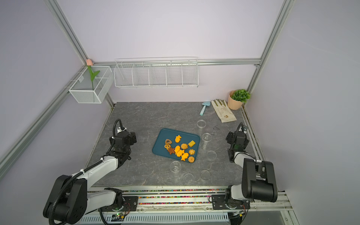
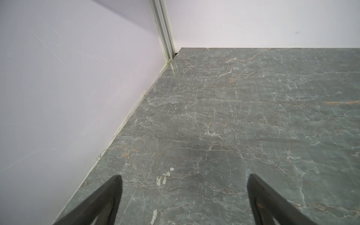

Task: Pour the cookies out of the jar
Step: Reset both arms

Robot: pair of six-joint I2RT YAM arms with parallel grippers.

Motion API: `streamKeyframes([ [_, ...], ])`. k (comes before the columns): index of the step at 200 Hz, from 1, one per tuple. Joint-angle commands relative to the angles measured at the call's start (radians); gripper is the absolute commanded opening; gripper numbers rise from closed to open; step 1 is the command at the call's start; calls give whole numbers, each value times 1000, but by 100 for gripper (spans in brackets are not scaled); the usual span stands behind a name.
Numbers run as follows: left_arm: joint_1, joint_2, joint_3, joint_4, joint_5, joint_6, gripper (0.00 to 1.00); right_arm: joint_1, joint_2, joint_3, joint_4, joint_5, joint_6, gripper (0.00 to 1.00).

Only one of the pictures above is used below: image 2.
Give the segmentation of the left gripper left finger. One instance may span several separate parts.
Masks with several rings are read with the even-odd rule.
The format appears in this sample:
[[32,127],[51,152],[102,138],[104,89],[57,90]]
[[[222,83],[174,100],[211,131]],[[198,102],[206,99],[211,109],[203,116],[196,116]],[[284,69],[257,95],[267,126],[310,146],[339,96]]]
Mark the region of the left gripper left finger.
[[115,175],[55,224],[113,225],[121,202],[122,191],[122,176]]

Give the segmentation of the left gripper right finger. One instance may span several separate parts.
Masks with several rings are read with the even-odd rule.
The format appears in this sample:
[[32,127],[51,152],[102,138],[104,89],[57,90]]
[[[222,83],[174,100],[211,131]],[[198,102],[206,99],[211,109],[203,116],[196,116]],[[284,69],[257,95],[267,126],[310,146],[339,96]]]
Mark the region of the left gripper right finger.
[[257,225],[274,225],[275,221],[280,225],[315,224],[256,174],[249,176],[247,192]]

